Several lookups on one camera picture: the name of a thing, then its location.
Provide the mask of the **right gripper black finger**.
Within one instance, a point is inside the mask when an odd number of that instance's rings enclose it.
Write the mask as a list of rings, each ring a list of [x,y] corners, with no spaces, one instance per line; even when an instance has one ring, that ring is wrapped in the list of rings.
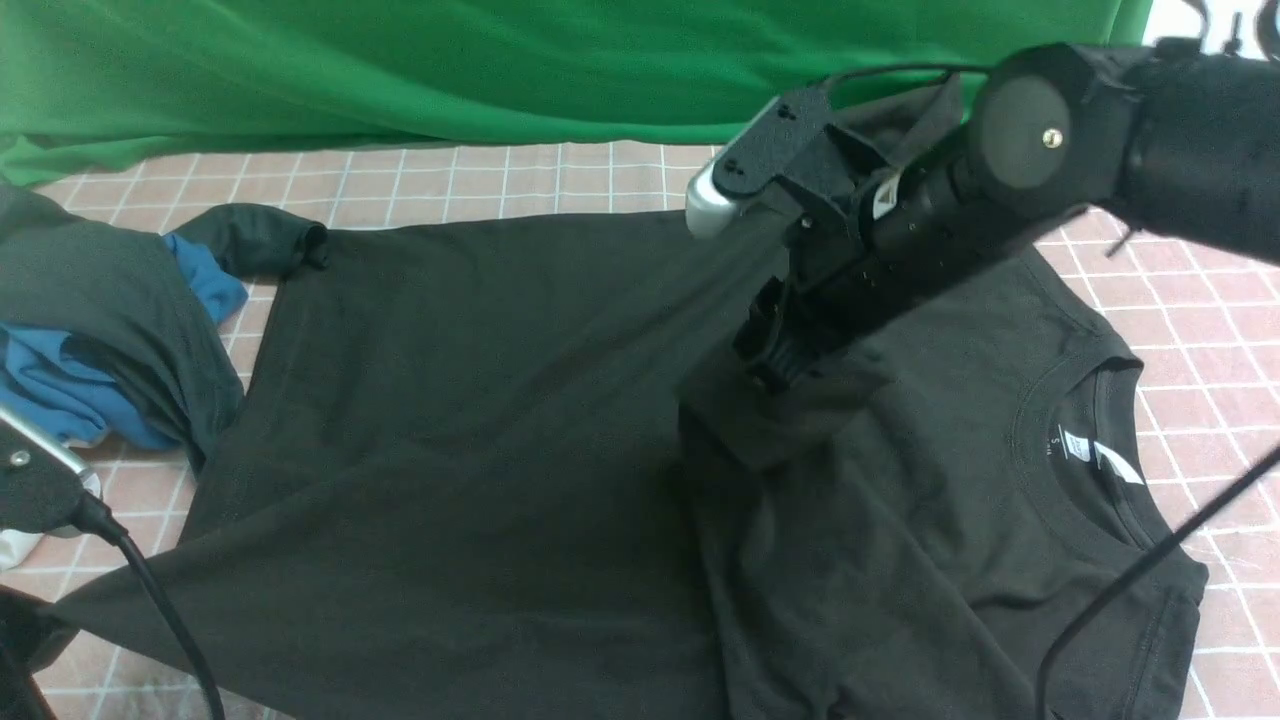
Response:
[[[771,278],[751,300],[732,347],[762,388],[783,393],[818,366],[822,340],[801,295],[787,281]]]

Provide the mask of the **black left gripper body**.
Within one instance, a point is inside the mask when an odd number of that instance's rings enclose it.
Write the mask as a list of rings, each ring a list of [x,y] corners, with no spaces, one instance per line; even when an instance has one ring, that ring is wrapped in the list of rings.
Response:
[[[35,674],[54,664],[76,628],[46,614],[50,602],[1,588],[1,717],[55,719]]]

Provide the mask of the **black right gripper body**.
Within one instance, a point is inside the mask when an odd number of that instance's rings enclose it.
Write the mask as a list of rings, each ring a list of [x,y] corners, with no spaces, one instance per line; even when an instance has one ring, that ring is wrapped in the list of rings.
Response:
[[[823,337],[823,363],[1021,254],[1091,202],[1085,136],[1065,120],[969,120],[895,167],[829,122],[777,191],[799,208],[781,279]]]

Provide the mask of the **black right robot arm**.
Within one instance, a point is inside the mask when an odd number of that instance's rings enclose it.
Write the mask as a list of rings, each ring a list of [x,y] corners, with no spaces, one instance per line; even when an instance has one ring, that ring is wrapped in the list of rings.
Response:
[[[1153,47],[1050,44],[986,72],[968,119],[904,165],[846,128],[846,76],[778,96],[713,163],[737,208],[800,208],[788,272],[733,347],[787,389],[855,341],[1019,254],[1091,206],[1132,231],[1276,264],[1277,64]]]

